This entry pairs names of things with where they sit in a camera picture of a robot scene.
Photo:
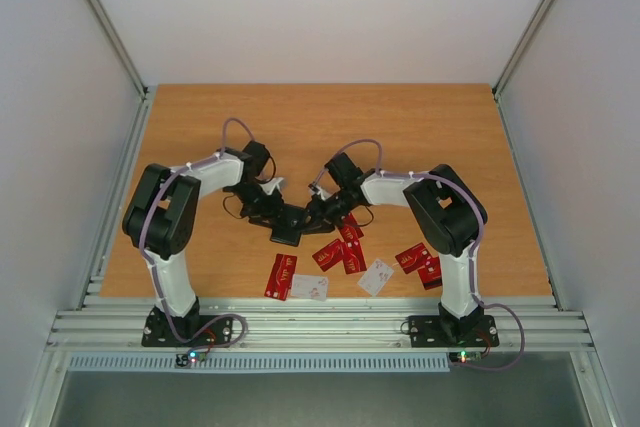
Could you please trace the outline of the black leather card holder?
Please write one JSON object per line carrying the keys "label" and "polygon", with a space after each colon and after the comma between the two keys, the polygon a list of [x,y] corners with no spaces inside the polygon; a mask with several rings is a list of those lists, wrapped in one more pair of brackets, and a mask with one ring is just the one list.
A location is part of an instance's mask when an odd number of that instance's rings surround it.
{"label": "black leather card holder", "polygon": [[302,237],[304,216],[304,208],[285,204],[278,217],[271,224],[270,241],[298,247]]}

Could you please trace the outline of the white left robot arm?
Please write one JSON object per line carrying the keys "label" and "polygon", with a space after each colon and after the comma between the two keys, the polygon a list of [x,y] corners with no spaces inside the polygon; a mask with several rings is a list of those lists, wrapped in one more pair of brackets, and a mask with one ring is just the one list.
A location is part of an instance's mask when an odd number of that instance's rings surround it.
{"label": "white left robot arm", "polygon": [[122,221],[122,230],[141,253],[156,300],[142,335],[145,347],[231,344],[234,318],[204,316],[188,276],[185,249],[191,239],[198,203],[218,191],[236,196],[240,216],[271,231],[271,239],[298,245],[300,214],[281,194],[281,178],[261,173],[274,161],[257,141],[242,150],[217,151],[194,164],[169,168],[148,165]]}

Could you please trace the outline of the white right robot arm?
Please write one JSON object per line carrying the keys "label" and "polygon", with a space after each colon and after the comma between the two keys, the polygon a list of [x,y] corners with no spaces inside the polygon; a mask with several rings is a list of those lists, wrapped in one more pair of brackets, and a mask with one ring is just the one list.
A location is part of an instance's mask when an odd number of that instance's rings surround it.
{"label": "white right robot arm", "polygon": [[345,153],[327,162],[325,170],[338,190],[327,195],[316,183],[309,185],[311,200],[298,223],[301,231],[311,234],[324,227],[341,227],[360,206],[409,208],[440,261],[439,330],[449,345],[473,336],[484,316],[475,277],[488,215],[455,170],[440,164],[423,172],[363,171]]}

